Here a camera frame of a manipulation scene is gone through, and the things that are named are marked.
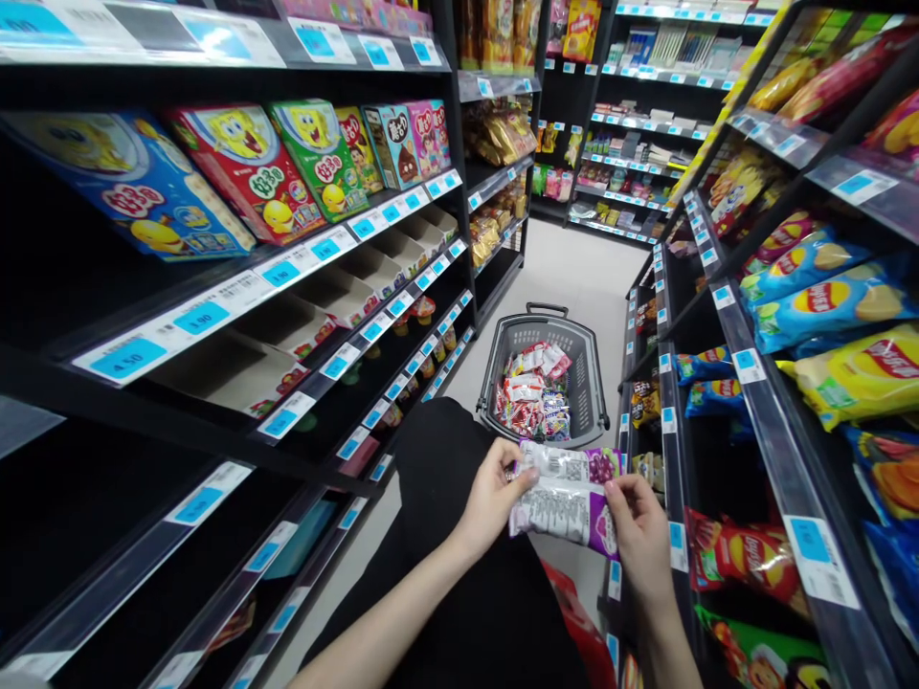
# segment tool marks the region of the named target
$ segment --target gray plastic shopping basket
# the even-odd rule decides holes
[[[559,311],[562,316],[533,314],[534,308]],[[504,381],[504,365],[507,358],[511,354],[516,356],[541,340],[560,346],[572,360],[572,365],[568,369],[572,439],[544,442],[553,447],[583,447],[597,440],[604,431],[609,431],[610,418],[606,414],[606,401],[603,398],[596,336],[590,328],[569,321],[568,308],[565,306],[531,301],[527,304],[525,314],[508,316],[498,321],[476,409],[486,426],[511,440],[520,439],[519,435],[505,428],[498,420],[495,413],[495,386],[501,385]]]

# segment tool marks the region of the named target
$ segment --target right hand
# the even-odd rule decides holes
[[[616,522],[622,566],[640,602],[647,611],[675,602],[670,525],[651,486],[638,474],[626,474],[607,481],[603,490]]]

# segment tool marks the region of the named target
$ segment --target red snack box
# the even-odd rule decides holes
[[[285,245],[325,225],[294,162],[259,106],[168,113],[178,139],[252,233]]]

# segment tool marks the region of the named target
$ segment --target store aisle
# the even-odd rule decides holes
[[[622,328],[627,308],[625,296],[647,258],[648,250],[577,230],[562,230],[542,220],[531,219],[528,232],[527,260],[521,274],[507,290],[484,331],[472,343],[444,394],[455,398],[475,414],[495,323],[510,314],[526,313],[528,301],[542,301],[567,306],[570,319],[596,333],[607,408],[612,407],[610,415],[616,416],[616,388],[622,374]],[[596,444],[609,446],[615,442],[614,420],[611,430]],[[395,476],[390,481],[386,496],[373,507],[334,576],[292,639],[265,684],[266,689],[282,689],[297,672],[306,650],[364,571],[400,504],[399,481]],[[541,557],[574,580],[581,603],[594,623],[599,625],[596,597],[603,584],[604,558],[587,548],[549,536],[530,538]]]

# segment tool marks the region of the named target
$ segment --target yellow snack packet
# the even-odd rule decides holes
[[[797,381],[823,429],[919,409],[919,322],[897,325],[824,354],[776,362]]]

